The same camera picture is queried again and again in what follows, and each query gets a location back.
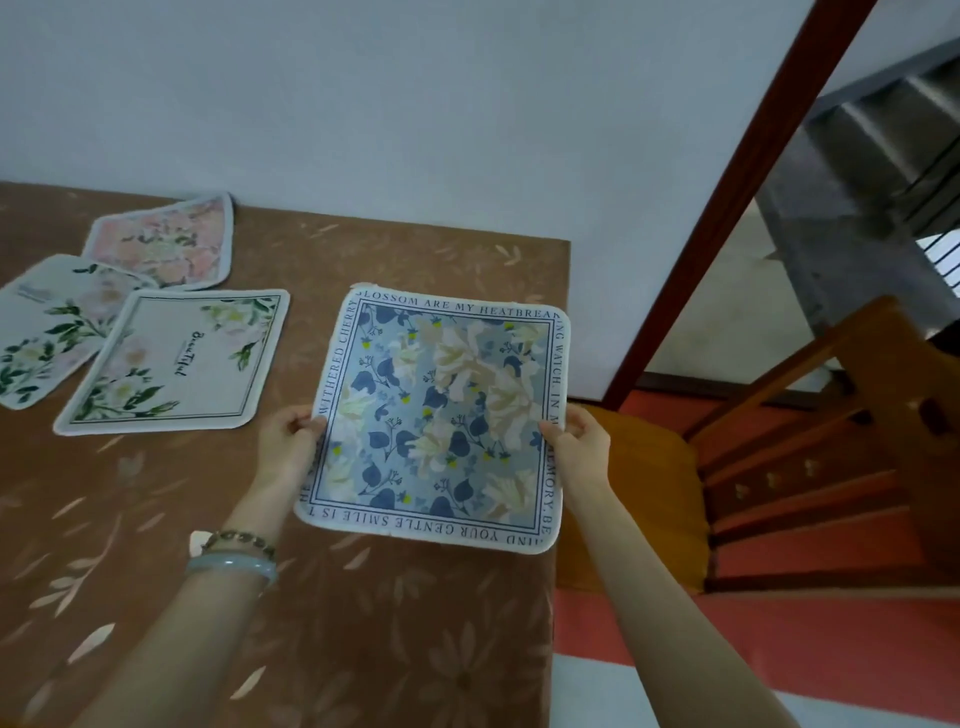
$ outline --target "floor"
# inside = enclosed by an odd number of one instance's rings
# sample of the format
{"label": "floor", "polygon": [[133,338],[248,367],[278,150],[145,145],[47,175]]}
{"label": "floor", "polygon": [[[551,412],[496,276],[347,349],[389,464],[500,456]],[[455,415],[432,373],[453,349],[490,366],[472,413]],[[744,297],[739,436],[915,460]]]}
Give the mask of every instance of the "floor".
{"label": "floor", "polygon": [[[623,412],[681,429],[715,402],[633,392]],[[789,417],[757,410],[740,434]],[[902,514],[765,537],[721,552],[732,572],[914,563]],[[960,724],[960,601],[745,599],[697,602],[805,727]],[[654,726],[602,595],[557,594],[552,725]]]}
{"label": "floor", "polygon": [[[745,384],[813,339],[756,203],[750,203],[647,370]],[[818,370],[791,389],[820,391]]]}

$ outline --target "white floral placemat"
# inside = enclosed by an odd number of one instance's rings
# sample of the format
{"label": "white floral placemat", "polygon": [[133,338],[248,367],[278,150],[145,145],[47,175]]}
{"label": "white floral placemat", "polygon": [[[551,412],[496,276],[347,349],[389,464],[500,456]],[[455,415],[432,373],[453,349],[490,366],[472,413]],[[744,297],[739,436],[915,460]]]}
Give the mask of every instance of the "white floral placemat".
{"label": "white floral placemat", "polygon": [[233,205],[223,192],[101,217],[84,256],[148,276],[161,288],[193,291],[227,278],[232,248]]}
{"label": "white floral placemat", "polygon": [[98,352],[127,296],[149,279],[51,255],[0,289],[0,404],[36,404]]}
{"label": "white floral placemat", "polygon": [[314,402],[330,424],[297,503],[346,531],[540,553],[561,492],[539,420],[562,422],[559,308],[362,285],[340,309]]}
{"label": "white floral placemat", "polygon": [[134,293],[54,431],[222,429],[249,422],[289,302],[282,290]]}

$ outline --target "chair backrest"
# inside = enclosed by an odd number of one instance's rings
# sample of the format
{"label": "chair backrest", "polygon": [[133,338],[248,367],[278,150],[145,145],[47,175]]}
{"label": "chair backrest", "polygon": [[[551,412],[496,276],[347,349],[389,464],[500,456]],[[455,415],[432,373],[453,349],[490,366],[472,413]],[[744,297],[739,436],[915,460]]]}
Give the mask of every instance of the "chair backrest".
{"label": "chair backrest", "polygon": [[[908,505],[935,568],[923,583],[953,583],[960,579],[960,362],[927,344],[896,299],[880,298],[853,313],[717,407],[684,438],[701,446],[834,357],[852,381],[852,393],[825,392],[817,411],[701,465],[708,520],[716,524],[867,475],[896,471],[898,487],[719,529],[713,544]],[[854,417],[862,412],[869,416]],[[874,585],[892,586],[896,577],[875,578]]]}

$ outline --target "flower print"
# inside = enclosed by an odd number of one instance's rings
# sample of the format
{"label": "flower print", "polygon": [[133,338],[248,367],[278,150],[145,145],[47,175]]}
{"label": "flower print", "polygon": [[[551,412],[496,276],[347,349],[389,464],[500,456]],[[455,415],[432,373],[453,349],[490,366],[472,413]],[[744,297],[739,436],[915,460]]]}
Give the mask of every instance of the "flower print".
{"label": "flower print", "polygon": [[139,288],[139,281],[109,268],[100,268],[93,290],[77,299],[77,306],[88,319],[96,322],[112,320],[131,291]]}
{"label": "flower print", "polygon": [[541,341],[546,338],[546,326],[543,324],[522,324],[510,331],[515,342],[522,345],[523,352],[542,353]]}
{"label": "flower print", "polygon": [[525,523],[533,516],[537,497],[537,474],[522,470],[506,477],[487,474],[483,493],[493,501],[487,518],[494,521]]}
{"label": "flower print", "polygon": [[12,352],[9,364],[11,369],[30,370],[37,367],[44,360],[45,355],[46,350],[43,347],[43,341],[34,338],[27,341],[17,351]]}
{"label": "flower print", "polygon": [[417,382],[417,360],[420,358],[420,344],[408,336],[400,336],[390,344],[390,354],[394,360],[394,376],[413,388]]}
{"label": "flower print", "polygon": [[446,420],[435,418],[426,424],[423,434],[410,444],[410,456],[420,461],[420,477],[426,477],[431,470],[441,473],[446,468],[446,454],[455,429]]}
{"label": "flower print", "polygon": [[432,587],[437,583],[437,577],[422,569],[407,569],[396,576],[388,576],[376,588],[378,599],[392,598],[396,606],[403,603],[404,598],[419,599],[420,591]]}
{"label": "flower print", "polygon": [[467,622],[460,643],[444,630],[444,642],[429,651],[440,678],[420,688],[423,703],[437,703],[431,728],[486,726],[488,710],[503,704],[503,669],[488,662],[493,641],[479,651],[473,625]]}
{"label": "flower print", "polygon": [[129,240],[117,240],[113,244],[109,262],[122,268],[139,271],[142,269],[141,264],[143,263],[146,253],[147,247],[132,238]]}
{"label": "flower print", "polygon": [[110,357],[110,361],[104,368],[104,374],[111,377],[123,376],[129,370],[137,369],[147,360],[148,351],[147,340],[144,337],[128,335]]}
{"label": "flower print", "polygon": [[490,432],[507,450],[520,449],[520,433],[530,421],[535,421],[540,416],[540,405],[534,401],[533,385],[530,382],[539,367],[535,361],[524,362],[520,376],[514,376],[512,369],[501,369],[496,373],[487,394],[487,422]]}
{"label": "flower print", "polygon": [[159,263],[152,271],[154,278],[163,281],[164,285],[186,283],[190,275],[188,260],[165,260]]}
{"label": "flower print", "polygon": [[324,463],[324,487],[329,497],[344,503],[359,502],[353,487],[352,462],[348,457],[327,458]]}
{"label": "flower print", "polygon": [[110,382],[103,394],[104,402],[108,407],[120,409],[127,403],[135,393],[137,386],[141,383],[139,376],[121,376]]}
{"label": "flower print", "polygon": [[220,254],[210,248],[188,248],[183,256],[193,269],[194,278],[211,279],[220,265]]}
{"label": "flower print", "polygon": [[363,430],[364,413],[376,401],[366,390],[351,389],[344,384],[337,402],[337,415],[333,418],[332,440],[353,443],[359,440]]}
{"label": "flower print", "polygon": [[453,401],[464,400],[468,381],[483,385],[492,380],[493,371],[481,360],[477,345],[477,335],[484,328],[486,325],[482,321],[472,322],[466,330],[444,327],[443,337],[434,350],[436,387],[441,392],[446,391]]}

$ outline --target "brown tablecloth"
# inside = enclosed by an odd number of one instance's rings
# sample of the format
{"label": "brown tablecloth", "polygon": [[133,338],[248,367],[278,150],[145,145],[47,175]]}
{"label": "brown tablecloth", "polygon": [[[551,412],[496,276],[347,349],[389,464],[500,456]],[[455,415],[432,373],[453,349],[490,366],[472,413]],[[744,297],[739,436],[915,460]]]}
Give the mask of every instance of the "brown tablecloth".
{"label": "brown tablecloth", "polygon": [[[78,254],[100,215],[165,203],[0,184],[0,278]],[[565,303],[569,246],[558,240],[248,207],[237,209],[233,240],[222,287],[292,297],[261,416],[313,400],[352,283]],[[29,707],[37,725],[66,725],[176,592],[190,534],[218,527],[253,472],[256,421],[55,436],[84,371],[27,410],[0,408],[0,719],[20,722]],[[231,668],[218,726],[547,724],[552,550],[351,535],[291,516],[277,560],[279,583]],[[111,624],[102,644],[67,663]]]}

